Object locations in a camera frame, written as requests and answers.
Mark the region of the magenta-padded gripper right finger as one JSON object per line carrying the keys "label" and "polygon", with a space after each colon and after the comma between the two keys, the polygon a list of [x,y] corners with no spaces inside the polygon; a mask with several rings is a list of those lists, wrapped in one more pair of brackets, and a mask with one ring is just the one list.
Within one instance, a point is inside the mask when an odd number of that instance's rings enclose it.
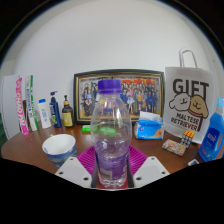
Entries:
{"label": "magenta-padded gripper right finger", "polygon": [[168,175],[167,169],[155,156],[147,157],[135,147],[129,147],[129,188],[140,188]]}

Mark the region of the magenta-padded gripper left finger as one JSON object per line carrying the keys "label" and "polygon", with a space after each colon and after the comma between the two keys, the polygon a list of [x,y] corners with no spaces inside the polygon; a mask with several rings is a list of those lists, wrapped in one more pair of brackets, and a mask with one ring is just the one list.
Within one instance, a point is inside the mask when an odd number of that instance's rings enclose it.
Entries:
{"label": "magenta-padded gripper left finger", "polygon": [[94,147],[88,148],[78,157],[69,157],[55,175],[84,188],[95,188],[98,170]]}

